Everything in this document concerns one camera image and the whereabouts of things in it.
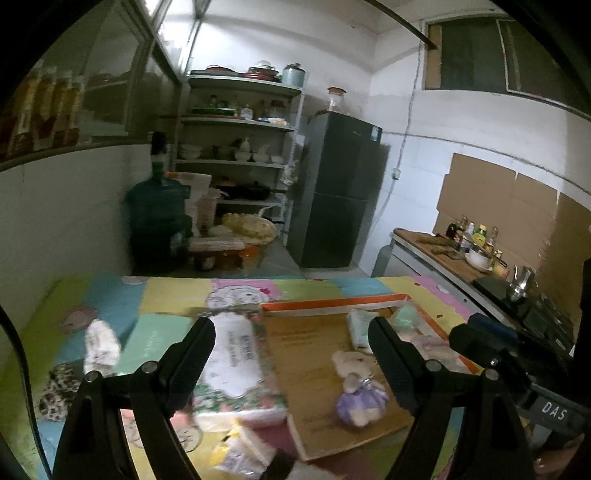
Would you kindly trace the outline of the leopard print cloth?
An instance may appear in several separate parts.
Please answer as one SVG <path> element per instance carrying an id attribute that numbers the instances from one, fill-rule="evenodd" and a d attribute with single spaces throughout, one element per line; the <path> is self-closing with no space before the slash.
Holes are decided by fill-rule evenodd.
<path id="1" fill-rule="evenodd" d="M 69 363 L 54 366 L 48 375 L 38 402 L 38 410 L 44 419 L 60 422 L 68 415 L 79 389 L 80 379 L 75 367 Z"/>

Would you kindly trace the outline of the white plastic bag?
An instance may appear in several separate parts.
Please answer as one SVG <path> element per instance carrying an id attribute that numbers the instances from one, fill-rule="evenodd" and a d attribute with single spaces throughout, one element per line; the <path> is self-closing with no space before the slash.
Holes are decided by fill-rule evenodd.
<path id="1" fill-rule="evenodd" d="M 84 373 L 98 371 L 103 377 L 114 375 L 121 346 L 110 325 L 100 319 L 93 320 L 85 331 L 84 342 Z"/>

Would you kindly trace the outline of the cream teddy bear pink dress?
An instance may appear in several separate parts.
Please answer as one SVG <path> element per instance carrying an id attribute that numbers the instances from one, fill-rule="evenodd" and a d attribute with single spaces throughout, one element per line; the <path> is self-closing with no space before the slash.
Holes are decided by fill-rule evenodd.
<path id="1" fill-rule="evenodd" d="M 425 360 L 438 360 L 448 370 L 457 373 L 470 373 L 460 355 L 451 349 L 449 344 L 438 336 L 416 335 L 410 342 L 417 348 Z"/>

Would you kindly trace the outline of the cream teddy bear purple dress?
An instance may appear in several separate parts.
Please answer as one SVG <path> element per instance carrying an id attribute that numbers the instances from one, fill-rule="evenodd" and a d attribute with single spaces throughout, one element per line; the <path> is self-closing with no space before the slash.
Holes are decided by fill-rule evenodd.
<path id="1" fill-rule="evenodd" d="M 335 413 L 342 423 L 358 429 L 379 422 L 390 403 L 390 395 L 374 376 L 374 358 L 360 352 L 335 351 L 335 373 L 342 379 L 342 394 Z"/>

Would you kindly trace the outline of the small white packet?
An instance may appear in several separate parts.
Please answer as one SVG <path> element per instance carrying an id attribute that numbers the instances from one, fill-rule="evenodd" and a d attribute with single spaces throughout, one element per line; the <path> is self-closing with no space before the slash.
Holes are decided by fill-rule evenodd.
<path id="1" fill-rule="evenodd" d="M 212 450 L 209 466 L 242 479 L 311 479 L 308 466 L 235 424 Z"/>

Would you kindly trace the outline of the mint green roll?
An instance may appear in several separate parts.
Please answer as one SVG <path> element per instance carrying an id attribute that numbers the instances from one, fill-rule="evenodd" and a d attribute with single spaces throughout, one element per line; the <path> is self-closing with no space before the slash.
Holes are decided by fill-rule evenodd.
<path id="1" fill-rule="evenodd" d="M 419 331 L 422 316 L 414 304 L 401 304 L 390 317 L 389 323 L 400 335 L 414 335 Z"/>

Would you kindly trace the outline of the floral tissue cube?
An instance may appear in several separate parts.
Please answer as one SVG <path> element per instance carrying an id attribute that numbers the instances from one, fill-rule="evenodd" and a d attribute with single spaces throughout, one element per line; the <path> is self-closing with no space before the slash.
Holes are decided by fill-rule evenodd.
<path id="1" fill-rule="evenodd" d="M 360 309 L 351 310 L 348 315 L 346 315 L 349 336 L 351 336 L 352 345 L 356 351 L 366 354 L 373 353 L 369 342 L 369 326 L 370 322 L 379 316 L 380 314 L 378 312 Z"/>

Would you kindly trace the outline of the steel kettle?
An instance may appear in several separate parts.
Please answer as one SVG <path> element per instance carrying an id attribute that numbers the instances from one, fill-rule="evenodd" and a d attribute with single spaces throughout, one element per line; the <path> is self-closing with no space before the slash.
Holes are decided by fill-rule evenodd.
<path id="1" fill-rule="evenodd" d="M 537 285 L 536 271 L 528 266 L 513 266 L 512 278 L 506 290 L 507 298 L 511 302 L 518 302 L 529 296 L 530 291 Z"/>

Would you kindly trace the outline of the colourful cartoon tablecloth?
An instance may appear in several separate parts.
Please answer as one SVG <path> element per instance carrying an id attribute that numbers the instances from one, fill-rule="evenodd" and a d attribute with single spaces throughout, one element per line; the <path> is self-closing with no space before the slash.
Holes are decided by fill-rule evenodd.
<path id="1" fill-rule="evenodd" d="M 97 318 L 110 325 L 122 351 L 137 323 L 145 324 L 147 333 L 141 338 L 142 348 L 151 346 L 155 334 L 164 335 L 164 346 L 181 340 L 181 333 L 190 328 L 191 309 L 230 306 L 253 302 L 297 302 L 331 300 L 389 294 L 409 295 L 448 334 L 460 322 L 467 322 L 478 308 L 462 292 L 444 286 L 444 280 L 427 276 L 334 278 L 334 279 L 189 279 L 102 276 L 71 277 L 58 281 L 29 324 L 20 332 L 29 365 L 35 401 L 40 399 L 55 365 L 81 362 L 85 356 L 84 329 L 68 333 L 62 329 L 66 317 L 75 311 L 96 309 Z M 133 350 L 134 359 L 141 359 L 144 350 Z M 13 354 L 1 367 L 1 433 L 21 466 L 33 479 L 47 479 L 38 457 L 20 380 L 19 367 Z M 385 439 L 318 461 L 342 479 L 383 479 L 392 463 L 395 450 L 400 450 L 403 436 Z"/>

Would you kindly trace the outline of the white bowl on counter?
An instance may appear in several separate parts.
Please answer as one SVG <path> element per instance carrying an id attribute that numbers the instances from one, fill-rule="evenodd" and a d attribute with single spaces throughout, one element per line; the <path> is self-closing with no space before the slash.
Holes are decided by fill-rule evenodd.
<path id="1" fill-rule="evenodd" d="M 470 249 L 465 254 L 465 260 L 471 267 L 480 272 L 490 272 L 492 270 L 492 258 L 485 251 Z"/>

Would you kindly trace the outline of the floral tissue pack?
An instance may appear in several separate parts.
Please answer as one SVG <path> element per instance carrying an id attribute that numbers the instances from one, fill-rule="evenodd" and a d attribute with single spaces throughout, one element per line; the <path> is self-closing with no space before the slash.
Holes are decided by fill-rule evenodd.
<path id="1" fill-rule="evenodd" d="M 193 390 L 198 426 L 221 432 L 236 423 L 253 428 L 283 423 L 287 399 L 280 392 L 259 308 L 211 310 L 208 317 L 215 344 Z"/>

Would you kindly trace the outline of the yellow-green condiment bottle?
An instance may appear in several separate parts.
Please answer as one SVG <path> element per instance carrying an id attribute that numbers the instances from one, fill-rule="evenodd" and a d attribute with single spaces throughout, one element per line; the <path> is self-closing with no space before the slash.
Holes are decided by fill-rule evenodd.
<path id="1" fill-rule="evenodd" d="M 485 243 L 487 240 L 487 227 L 481 224 L 475 229 L 472 238 L 475 245 L 479 246 L 480 248 L 485 248 Z"/>

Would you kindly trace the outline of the green water jug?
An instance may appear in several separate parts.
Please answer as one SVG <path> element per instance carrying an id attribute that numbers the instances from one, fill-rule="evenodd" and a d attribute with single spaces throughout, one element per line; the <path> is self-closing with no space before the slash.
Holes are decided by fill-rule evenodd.
<path id="1" fill-rule="evenodd" d="M 167 136 L 151 135 L 151 176 L 125 195 L 129 216 L 128 252 L 134 276 L 165 276 L 188 258 L 191 218 L 185 214 L 190 187 L 165 175 Z"/>

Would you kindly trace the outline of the orange juice bottle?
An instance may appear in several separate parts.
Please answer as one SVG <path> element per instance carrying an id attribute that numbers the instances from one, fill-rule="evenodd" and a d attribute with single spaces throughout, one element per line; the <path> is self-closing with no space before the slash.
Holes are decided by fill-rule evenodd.
<path id="1" fill-rule="evenodd" d="M 76 76 L 68 91 L 66 108 L 65 146 L 75 146 L 79 139 L 80 113 L 85 95 L 86 80 L 82 75 Z"/>
<path id="2" fill-rule="evenodd" d="M 31 131 L 33 137 L 33 151 L 40 151 L 47 147 L 48 139 L 55 119 L 52 117 L 52 102 L 56 86 L 57 67 L 48 66 L 42 70 L 35 94 Z"/>
<path id="3" fill-rule="evenodd" d="M 33 68 L 17 89 L 12 113 L 15 122 L 7 149 L 8 158 L 32 151 L 31 117 L 39 80 L 40 68 Z"/>

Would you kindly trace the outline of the light blue pot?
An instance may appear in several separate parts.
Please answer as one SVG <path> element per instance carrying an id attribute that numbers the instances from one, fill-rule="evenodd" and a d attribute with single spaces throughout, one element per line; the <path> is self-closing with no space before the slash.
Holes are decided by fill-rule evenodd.
<path id="1" fill-rule="evenodd" d="M 300 63 L 291 63 L 283 68 L 283 72 L 281 72 L 281 83 L 290 87 L 303 89 L 306 76 L 307 72 L 301 68 Z"/>

